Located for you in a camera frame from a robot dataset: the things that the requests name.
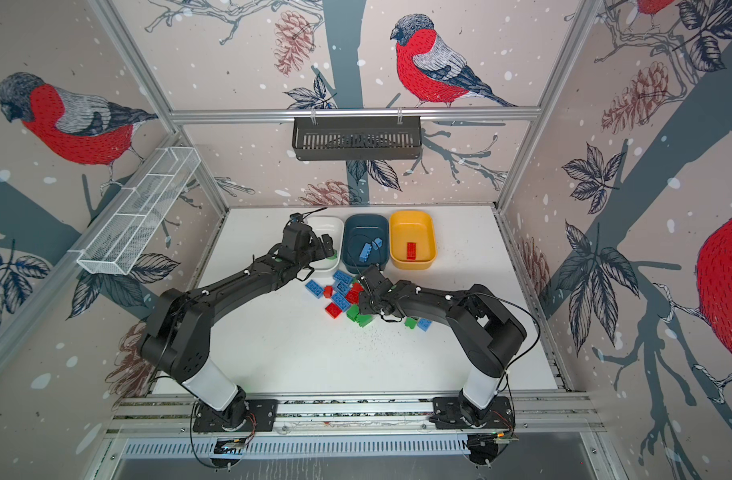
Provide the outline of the red lego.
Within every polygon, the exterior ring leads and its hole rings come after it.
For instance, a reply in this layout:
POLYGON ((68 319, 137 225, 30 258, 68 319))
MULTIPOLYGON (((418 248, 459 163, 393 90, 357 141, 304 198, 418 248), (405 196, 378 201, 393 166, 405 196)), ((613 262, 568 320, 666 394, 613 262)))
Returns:
POLYGON ((360 301, 360 294, 363 291, 364 288, 359 283, 354 283, 345 298, 351 305, 358 305, 360 301))
POLYGON ((338 305, 336 305, 335 303, 329 303, 325 307, 325 311, 333 319, 336 319, 337 317, 339 317, 342 314, 341 308, 338 305))
POLYGON ((417 259, 417 245, 414 242, 407 243, 407 255, 408 261, 415 261, 417 259))

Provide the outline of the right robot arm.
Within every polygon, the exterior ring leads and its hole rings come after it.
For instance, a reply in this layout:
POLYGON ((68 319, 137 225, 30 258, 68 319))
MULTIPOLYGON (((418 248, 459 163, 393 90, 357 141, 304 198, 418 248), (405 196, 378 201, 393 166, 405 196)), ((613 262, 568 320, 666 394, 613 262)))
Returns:
POLYGON ((434 421, 446 428, 514 427, 506 389, 507 369, 527 339, 523 324, 487 287, 444 291, 408 280, 396 283, 371 266, 357 277, 363 288, 360 312, 385 320, 428 320, 449 327, 471 364, 468 378, 452 406, 442 407, 434 421))

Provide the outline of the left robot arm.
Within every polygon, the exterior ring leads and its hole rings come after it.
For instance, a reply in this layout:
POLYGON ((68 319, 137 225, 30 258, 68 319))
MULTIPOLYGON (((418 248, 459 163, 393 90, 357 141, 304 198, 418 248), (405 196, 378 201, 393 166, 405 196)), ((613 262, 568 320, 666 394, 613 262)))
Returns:
POLYGON ((147 320, 138 352, 156 372, 184 388, 196 400, 197 431, 267 431, 271 416, 260 418, 246 391, 219 364, 212 344, 249 302, 295 280, 307 280, 313 264, 336 253, 333 238, 317 233, 306 216, 290 216, 279 243, 236 273, 199 289, 164 292, 147 320))

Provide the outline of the green lego bottom pair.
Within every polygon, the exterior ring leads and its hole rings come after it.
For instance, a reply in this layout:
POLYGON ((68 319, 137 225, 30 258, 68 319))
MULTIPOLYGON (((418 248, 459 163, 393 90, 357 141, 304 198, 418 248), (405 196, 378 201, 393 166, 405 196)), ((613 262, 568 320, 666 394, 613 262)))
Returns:
POLYGON ((372 321, 374 317, 372 315, 358 315, 356 323, 361 327, 365 328, 368 326, 372 321))

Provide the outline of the teal plastic bin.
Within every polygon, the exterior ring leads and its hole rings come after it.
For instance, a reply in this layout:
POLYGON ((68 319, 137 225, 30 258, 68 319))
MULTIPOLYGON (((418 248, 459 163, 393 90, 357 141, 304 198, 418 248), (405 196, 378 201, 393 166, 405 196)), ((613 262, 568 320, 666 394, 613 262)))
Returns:
POLYGON ((389 223, 377 214, 356 214, 345 221, 342 260, 352 274, 369 266, 384 270, 389 263, 389 223))

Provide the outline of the yellow plastic bin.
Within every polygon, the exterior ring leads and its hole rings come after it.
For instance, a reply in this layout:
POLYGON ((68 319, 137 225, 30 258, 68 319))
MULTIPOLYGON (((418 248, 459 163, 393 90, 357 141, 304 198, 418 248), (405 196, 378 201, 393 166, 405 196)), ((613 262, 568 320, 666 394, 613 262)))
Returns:
POLYGON ((432 217, 418 210, 402 210, 389 219, 390 256, 401 270, 427 270, 437 258, 437 245, 432 217), (417 259, 408 261, 407 243, 417 245, 417 259))

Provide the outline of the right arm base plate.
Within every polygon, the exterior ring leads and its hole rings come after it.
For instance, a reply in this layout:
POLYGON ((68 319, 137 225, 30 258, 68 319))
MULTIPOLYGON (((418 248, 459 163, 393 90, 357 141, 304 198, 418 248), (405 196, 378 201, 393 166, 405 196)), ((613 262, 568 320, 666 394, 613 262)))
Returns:
POLYGON ((456 397, 435 397, 429 421, 440 430, 499 429, 515 427, 514 409, 507 397, 497 396, 484 408, 476 407, 462 393, 456 397))

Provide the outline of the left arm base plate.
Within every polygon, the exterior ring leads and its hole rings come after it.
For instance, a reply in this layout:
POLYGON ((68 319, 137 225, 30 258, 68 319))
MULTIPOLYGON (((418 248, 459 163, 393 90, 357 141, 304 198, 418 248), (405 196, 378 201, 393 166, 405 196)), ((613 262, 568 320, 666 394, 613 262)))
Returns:
POLYGON ((279 401, 238 397, 225 411, 198 401, 193 414, 195 433, 271 432, 279 401))

